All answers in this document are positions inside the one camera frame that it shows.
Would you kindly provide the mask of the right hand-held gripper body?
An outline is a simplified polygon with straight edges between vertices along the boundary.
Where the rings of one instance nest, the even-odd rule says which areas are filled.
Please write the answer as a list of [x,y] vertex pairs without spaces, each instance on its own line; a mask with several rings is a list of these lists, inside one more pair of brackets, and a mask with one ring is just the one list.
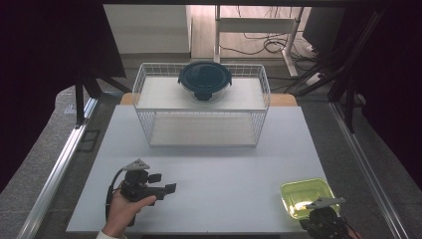
[[333,205],[344,203],[340,198],[320,197],[306,206],[311,212],[302,219],[300,224],[313,239],[346,239],[345,222],[332,208]]

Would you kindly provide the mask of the aluminium rail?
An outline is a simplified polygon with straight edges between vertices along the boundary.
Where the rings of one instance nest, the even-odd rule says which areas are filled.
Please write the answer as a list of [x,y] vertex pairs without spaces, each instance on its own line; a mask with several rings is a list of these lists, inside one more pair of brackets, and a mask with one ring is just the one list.
[[359,166],[359,169],[374,197],[374,200],[384,217],[394,239],[410,239],[401,218],[399,217],[393,203],[387,196],[384,188],[373,171],[366,154],[364,153],[355,133],[345,123],[345,115],[337,103],[329,103],[330,107],[345,140]]
[[76,126],[71,131],[16,239],[35,239],[98,102],[98,100],[89,98],[84,105],[83,117],[85,119],[80,126]]

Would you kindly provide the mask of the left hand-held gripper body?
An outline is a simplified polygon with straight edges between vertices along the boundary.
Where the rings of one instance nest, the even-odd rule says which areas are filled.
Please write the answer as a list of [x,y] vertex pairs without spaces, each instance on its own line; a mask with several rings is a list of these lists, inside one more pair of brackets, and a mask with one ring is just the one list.
[[147,178],[150,175],[150,166],[140,158],[124,166],[124,180],[120,188],[120,194],[130,202],[137,202],[155,193],[153,188],[149,188],[150,183]]

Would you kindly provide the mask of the white desk frame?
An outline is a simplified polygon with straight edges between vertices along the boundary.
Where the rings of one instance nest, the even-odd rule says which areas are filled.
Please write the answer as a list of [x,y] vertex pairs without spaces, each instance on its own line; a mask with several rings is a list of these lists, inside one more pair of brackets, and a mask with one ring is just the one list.
[[220,34],[221,33],[277,33],[287,34],[286,46],[282,50],[282,55],[290,76],[297,78],[299,76],[292,59],[292,47],[296,39],[299,26],[305,8],[301,7],[295,18],[277,19],[277,18],[222,18],[221,6],[215,6],[215,43],[213,51],[213,60],[220,62]]

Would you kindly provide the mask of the green plastic tray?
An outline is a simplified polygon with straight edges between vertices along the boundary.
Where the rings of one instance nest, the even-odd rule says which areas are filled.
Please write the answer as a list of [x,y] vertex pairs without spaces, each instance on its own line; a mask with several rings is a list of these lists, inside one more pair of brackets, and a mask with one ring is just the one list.
[[296,220],[303,220],[312,210],[325,207],[338,213],[340,204],[345,202],[342,197],[335,197],[328,183],[321,178],[284,183],[280,193],[285,209]]

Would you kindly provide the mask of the round dark lidded food container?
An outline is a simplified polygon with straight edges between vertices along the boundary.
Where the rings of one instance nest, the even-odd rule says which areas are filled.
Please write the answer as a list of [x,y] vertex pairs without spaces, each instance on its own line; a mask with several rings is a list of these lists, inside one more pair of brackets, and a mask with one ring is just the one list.
[[210,103],[222,98],[225,89],[232,85],[232,75],[219,63],[200,61],[180,70],[178,84],[196,101]]

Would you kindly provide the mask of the white wire rack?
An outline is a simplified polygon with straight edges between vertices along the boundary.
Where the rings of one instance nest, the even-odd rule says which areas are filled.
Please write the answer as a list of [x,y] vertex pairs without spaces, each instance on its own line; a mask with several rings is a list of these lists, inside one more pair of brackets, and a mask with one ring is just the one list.
[[178,81],[177,63],[144,63],[132,88],[132,103],[153,146],[254,146],[271,94],[262,65],[227,64],[232,82],[200,101]]

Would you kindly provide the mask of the person's left hand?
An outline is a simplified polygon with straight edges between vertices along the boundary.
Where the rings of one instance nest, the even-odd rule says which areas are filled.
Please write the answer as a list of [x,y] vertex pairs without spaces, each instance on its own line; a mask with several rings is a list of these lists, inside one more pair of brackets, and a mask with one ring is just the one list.
[[133,217],[143,208],[156,201],[154,195],[143,198],[137,202],[125,199],[117,190],[111,198],[108,217],[104,228],[101,230],[110,236],[124,235],[125,229]]

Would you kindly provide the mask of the person's left white sleeve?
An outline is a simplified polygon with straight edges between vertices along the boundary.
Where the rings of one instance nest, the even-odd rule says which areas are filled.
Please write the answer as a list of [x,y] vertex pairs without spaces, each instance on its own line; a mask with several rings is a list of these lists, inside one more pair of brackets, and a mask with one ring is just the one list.
[[110,236],[105,234],[104,232],[100,231],[96,237],[96,239],[127,239],[125,235],[120,236]]

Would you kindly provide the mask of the black metal stand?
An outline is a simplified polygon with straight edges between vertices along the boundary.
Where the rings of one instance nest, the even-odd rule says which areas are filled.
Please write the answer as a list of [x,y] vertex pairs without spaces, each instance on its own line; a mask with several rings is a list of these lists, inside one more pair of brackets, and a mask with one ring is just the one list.
[[326,75],[311,86],[306,87],[303,90],[299,90],[297,93],[294,93],[295,97],[303,97],[315,91],[316,89],[330,82],[333,82],[331,89],[326,95],[327,99],[331,103],[335,103],[338,102],[342,96],[345,96],[345,112],[343,122],[351,133],[354,133],[352,120],[355,94],[355,84],[352,78],[352,70],[355,67],[355,63],[358,57],[361,55],[364,46],[369,40],[376,25],[380,21],[383,13],[384,11],[381,8],[374,8],[372,10],[371,14],[365,20],[361,29],[358,31],[358,38],[341,67],[339,67],[333,73]]
[[80,128],[86,121],[85,105],[84,105],[84,91],[93,99],[98,99],[103,91],[97,82],[100,79],[112,87],[120,90],[123,93],[129,93],[130,88],[118,82],[111,76],[96,68],[88,68],[87,70],[79,69],[79,74],[76,78],[75,92],[76,92],[76,128]]

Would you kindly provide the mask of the white cabinet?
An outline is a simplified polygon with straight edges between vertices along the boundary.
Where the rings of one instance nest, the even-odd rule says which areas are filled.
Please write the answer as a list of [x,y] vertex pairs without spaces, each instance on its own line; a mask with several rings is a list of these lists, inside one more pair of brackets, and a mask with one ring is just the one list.
[[104,4],[121,54],[187,54],[191,52],[188,5]]

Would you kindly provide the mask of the dark curtain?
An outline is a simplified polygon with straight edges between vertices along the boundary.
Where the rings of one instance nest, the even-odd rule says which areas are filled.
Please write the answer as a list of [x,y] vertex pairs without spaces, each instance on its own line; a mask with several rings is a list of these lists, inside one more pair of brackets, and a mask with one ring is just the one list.
[[82,79],[125,72],[102,0],[0,0],[0,192]]
[[387,0],[352,73],[363,115],[422,189],[422,0]]

